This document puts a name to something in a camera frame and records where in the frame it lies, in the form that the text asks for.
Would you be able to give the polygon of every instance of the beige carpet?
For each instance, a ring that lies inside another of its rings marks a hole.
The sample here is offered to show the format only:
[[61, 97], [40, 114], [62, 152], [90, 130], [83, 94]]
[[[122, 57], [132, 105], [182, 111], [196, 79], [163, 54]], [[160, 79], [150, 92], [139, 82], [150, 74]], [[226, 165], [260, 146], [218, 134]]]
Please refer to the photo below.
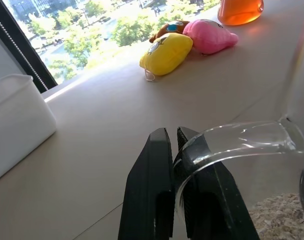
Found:
[[304, 213], [297, 194], [267, 198], [249, 213], [261, 240], [304, 240]]

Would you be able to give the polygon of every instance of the white container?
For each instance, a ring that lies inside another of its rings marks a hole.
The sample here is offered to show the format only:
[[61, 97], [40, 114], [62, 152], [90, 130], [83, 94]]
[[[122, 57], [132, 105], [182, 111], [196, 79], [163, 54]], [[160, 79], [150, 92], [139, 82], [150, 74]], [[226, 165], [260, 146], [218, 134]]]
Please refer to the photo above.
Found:
[[0, 177], [56, 131], [56, 120], [28, 75], [0, 78]]

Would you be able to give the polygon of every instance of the plush keychain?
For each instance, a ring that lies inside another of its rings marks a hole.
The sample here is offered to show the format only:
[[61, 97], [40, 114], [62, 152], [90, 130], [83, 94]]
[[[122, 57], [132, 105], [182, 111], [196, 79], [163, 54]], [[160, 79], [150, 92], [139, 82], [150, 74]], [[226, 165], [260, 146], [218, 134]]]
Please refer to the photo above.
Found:
[[193, 40], [195, 47], [202, 54], [214, 54], [237, 44], [239, 38], [215, 21], [201, 19], [191, 21], [184, 28], [183, 34]]
[[162, 76], [172, 72], [184, 61], [192, 45], [191, 38], [175, 32], [157, 38], [140, 59], [139, 64], [145, 69], [146, 80], [153, 81], [154, 75]]
[[158, 39], [158, 38], [162, 37], [164, 34], [167, 34], [167, 33], [182, 34], [184, 28], [186, 27], [186, 25], [188, 23], [189, 23], [189, 21], [181, 21], [181, 20], [171, 21], [171, 22], [165, 24], [157, 32], [157, 34], [154, 34], [154, 36], [149, 39], [149, 42], [154, 43], [155, 39]]

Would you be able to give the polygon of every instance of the window frame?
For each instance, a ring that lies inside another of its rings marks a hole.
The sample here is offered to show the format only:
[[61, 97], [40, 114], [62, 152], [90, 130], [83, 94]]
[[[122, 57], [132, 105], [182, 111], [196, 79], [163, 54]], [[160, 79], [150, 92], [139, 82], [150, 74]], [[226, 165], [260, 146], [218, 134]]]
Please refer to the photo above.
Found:
[[57, 86], [57, 82], [39, 57], [38, 53], [31, 46], [30, 41], [20, 29], [17, 21], [2, 0], [0, 0], [0, 23], [15, 42], [16, 46], [0, 25], [1, 41], [12, 53], [26, 74], [33, 77], [33, 82], [40, 93]]

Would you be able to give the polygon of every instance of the building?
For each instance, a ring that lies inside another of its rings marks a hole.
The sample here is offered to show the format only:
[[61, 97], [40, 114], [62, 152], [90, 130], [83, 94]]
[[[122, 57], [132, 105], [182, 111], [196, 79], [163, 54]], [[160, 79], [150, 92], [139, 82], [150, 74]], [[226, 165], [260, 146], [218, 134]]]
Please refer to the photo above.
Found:
[[3, 0], [16, 20], [28, 23], [29, 14], [37, 17], [55, 16], [67, 7], [76, 7], [76, 0]]

